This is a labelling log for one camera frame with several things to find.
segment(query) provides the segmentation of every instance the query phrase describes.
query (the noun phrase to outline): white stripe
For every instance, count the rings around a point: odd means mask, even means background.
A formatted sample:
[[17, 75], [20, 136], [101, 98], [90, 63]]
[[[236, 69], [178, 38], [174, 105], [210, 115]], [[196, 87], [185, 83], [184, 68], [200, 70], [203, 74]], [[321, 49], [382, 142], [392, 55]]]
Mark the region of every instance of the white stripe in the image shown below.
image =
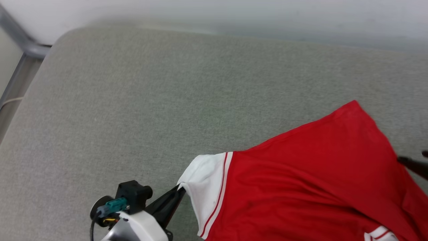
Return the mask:
[[215, 210], [213, 216], [211, 217], [210, 220], [208, 220], [207, 226], [205, 228], [205, 233], [201, 237], [203, 239], [206, 239], [208, 237], [208, 233], [210, 232], [210, 229], [211, 229], [214, 221], [216, 220], [216, 218], [217, 218], [217, 216], [218, 216], [218, 214], [220, 212], [221, 205], [223, 204], [224, 192], [226, 190], [227, 173], [229, 172], [229, 166], [230, 166], [230, 162], [232, 161], [232, 155], [233, 155], [233, 152], [228, 152], [227, 153], [226, 163], [225, 163], [225, 166], [224, 166], [223, 187], [222, 187], [221, 192], [220, 192], [220, 200], [219, 200], [217, 209]]
[[384, 226], [380, 226], [377, 229], [375, 229], [373, 232], [369, 233], [372, 237], [377, 238], [379, 236], [381, 236], [382, 234], [384, 234], [386, 231], [388, 231], [387, 228], [385, 228]]
[[214, 213], [221, 193], [226, 152], [216, 155], [199, 155], [186, 168], [177, 184], [184, 188], [192, 201], [198, 220], [198, 236]]
[[372, 241], [372, 236], [368, 233], [364, 233], [364, 241]]
[[397, 241], [397, 237], [392, 232], [389, 232], [385, 234], [383, 237], [381, 237], [380, 239], [376, 239], [376, 240], [377, 241]]

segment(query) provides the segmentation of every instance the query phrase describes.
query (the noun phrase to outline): red stripe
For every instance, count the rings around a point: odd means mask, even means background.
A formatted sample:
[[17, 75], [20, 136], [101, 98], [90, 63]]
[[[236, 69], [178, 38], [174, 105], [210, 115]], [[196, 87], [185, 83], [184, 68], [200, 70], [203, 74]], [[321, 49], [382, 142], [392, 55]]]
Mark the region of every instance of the red stripe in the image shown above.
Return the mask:
[[385, 231], [381, 236], [378, 236], [377, 238], [374, 238], [374, 239], [380, 239], [381, 237], [385, 236], [387, 233], [389, 233], [389, 230]]
[[204, 225], [204, 231], [202, 232], [202, 234], [200, 235], [200, 237], [204, 236], [205, 229], [207, 228], [207, 224], [208, 224], [208, 222], [210, 221], [210, 219], [213, 217], [213, 215], [214, 215], [215, 211], [217, 210], [218, 204], [220, 203], [221, 191], [222, 191], [222, 189], [223, 189], [223, 182], [224, 182], [224, 170], [225, 170], [225, 168], [226, 168], [226, 159], [227, 159], [227, 152], [226, 152], [226, 156], [224, 157], [224, 163], [223, 163], [223, 175], [222, 175], [222, 178], [221, 178], [220, 193], [219, 193], [219, 195], [218, 195], [217, 205], [215, 206], [214, 211], [211, 213], [211, 216], [208, 218], [207, 222], [205, 223], [205, 225]]

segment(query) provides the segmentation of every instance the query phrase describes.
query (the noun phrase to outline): white wall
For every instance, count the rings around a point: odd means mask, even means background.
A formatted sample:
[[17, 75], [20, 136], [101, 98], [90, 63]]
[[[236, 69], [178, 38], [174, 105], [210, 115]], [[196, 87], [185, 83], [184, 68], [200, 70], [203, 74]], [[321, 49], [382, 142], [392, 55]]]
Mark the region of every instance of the white wall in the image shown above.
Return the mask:
[[21, 49], [9, 38], [3, 28], [0, 28], [0, 96], [6, 89], [21, 56]]
[[39, 43], [123, 24], [428, 52], [427, 0], [0, 0]]

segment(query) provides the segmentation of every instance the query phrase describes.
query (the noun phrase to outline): black cable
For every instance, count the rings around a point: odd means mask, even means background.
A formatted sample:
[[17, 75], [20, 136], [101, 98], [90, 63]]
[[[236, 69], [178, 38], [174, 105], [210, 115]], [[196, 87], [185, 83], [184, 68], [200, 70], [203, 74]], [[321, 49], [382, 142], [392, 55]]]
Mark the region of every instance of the black cable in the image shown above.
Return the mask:
[[100, 216], [101, 211], [99, 211], [97, 214], [95, 214], [94, 218], [91, 222], [91, 229], [89, 230], [89, 237], [91, 241], [94, 241], [94, 226], [95, 226], [95, 220]]

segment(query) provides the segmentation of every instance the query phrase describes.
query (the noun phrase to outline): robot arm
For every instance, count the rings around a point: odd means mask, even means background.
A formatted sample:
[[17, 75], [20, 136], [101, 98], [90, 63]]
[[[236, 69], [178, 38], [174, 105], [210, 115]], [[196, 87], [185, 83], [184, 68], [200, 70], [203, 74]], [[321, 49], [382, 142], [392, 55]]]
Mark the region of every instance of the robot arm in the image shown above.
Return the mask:
[[172, 241], [172, 232], [166, 227], [186, 191], [178, 186], [146, 206], [152, 197], [149, 186], [137, 181], [119, 184], [115, 199], [105, 196], [92, 207], [91, 239], [93, 225], [109, 227], [102, 241]]
[[[428, 151], [423, 151], [422, 156], [428, 158]], [[413, 160], [409, 157], [398, 157], [397, 160], [399, 163], [428, 181], [428, 162]]]

